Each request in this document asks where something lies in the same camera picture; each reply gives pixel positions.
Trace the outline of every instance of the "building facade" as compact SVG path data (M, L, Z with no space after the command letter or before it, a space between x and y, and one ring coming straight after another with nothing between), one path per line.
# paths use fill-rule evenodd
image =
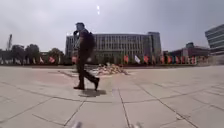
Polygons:
M208 57L210 49L206 47L195 46L193 42L186 44L186 47L169 52L170 56L177 57Z
M144 56L161 55L160 34L150 32L140 34L94 34L96 47L92 59L98 63L111 62L115 64L124 63L124 56L128 56L130 62L134 62L137 56L143 60ZM72 57L77 54L75 48L76 37L67 36L66 56Z
M214 60L224 64L224 24L206 31L205 36Z

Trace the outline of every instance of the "man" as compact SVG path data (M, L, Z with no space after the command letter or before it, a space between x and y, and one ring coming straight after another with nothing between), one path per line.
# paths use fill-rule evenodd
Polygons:
M95 46L94 37L88 32L88 30L85 29L85 25L83 23L77 23L76 29L77 30L74 32L74 36L79 33L79 39L77 42L78 60L76 65L79 73L79 85L74 87L74 89L85 90L84 77L86 77L89 81L94 83L95 91L97 91L100 79L94 77L84 69L85 63L91 56Z

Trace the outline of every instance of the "tall building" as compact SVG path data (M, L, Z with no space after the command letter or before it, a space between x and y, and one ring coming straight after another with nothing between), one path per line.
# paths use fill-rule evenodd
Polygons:
M96 41L95 52L92 57L98 63L123 63L125 55L134 62L134 57L138 56L143 60L144 56L160 56L161 43L160 34L153 32L145 35L140 34L94 34ZM74 47L76 38L67 36L66 55L71 57L77 54Z
M224 63L224 24L205 32L211 55L217 63Z

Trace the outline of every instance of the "cloudy sky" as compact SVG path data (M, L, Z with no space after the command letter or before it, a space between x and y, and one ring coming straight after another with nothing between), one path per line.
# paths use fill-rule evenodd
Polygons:
M223 7L223 0L1 0L0 48L12 33L13 44L64 51L79 21L93 33L158 31L164 50L208 46L204 32L224 23Z

